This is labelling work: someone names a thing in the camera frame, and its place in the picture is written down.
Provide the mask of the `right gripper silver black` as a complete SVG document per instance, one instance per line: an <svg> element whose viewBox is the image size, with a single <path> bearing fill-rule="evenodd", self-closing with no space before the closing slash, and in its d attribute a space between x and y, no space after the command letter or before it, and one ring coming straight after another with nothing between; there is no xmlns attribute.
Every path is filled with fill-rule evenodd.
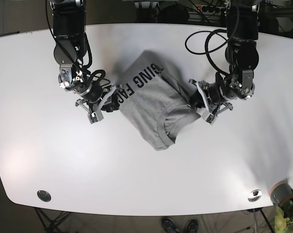
<svg viewBox="0 0 293 233"><path fill-rule="evenodd" d="M80 106L87 112L87 117L91 124L104 119L102 111L118 111L120 104L118 102L117 91L123 88L122 85L109 85L101 87L99 84L90 84L90 86L79 96L75 106Z"/></svg>

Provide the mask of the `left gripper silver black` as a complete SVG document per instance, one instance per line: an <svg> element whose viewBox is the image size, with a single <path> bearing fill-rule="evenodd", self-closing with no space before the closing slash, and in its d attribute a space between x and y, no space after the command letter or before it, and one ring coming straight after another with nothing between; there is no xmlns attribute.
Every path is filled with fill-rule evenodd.
<svg viewBox="0 0 293 233"><path fill-rule="evenodd" d="M218 116L226 110L233 110L233 105L226 100L220 91L220 85L190 79L189 83L196 87L190 96L190 104L197 109L201 118L212 125Z"/></svg>

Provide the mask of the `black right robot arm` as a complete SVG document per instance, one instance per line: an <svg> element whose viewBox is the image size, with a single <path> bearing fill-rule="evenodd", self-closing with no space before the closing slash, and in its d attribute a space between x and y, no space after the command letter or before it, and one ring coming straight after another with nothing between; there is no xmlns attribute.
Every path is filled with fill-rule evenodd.
<svg viewBox="0 0 293 233"><path fill-rule="evenodd" d="M85 32L86 2L84 0L47 0L45 7L51 8L53 22L48 22L49 31L55 41L54 59L59 68L59 87L80 96L75 102L86 112L90 123L103 120L103 112L119 109L116 92L121 85L102 84L106 72L89 71L92 53Z"/></svg>

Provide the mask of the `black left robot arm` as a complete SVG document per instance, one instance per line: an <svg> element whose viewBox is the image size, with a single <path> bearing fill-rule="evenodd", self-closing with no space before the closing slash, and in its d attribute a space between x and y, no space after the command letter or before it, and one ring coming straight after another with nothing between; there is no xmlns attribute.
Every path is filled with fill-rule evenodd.
<svg viewBox="0 0 293 233"><path fill-rule="evenodd" d="M192 103L203 109L201 117L209 124L213 124L220 113L233 109L231 100L252 97L254 70L259 63L256 43L259 38L259 1L227 0L225 6L226 29L210 31L204 44L203 54L216 70L215 81L189 81L197 88L191 97ZM229 72L217 67L210 56L222 47L226 48Z"/></svg>

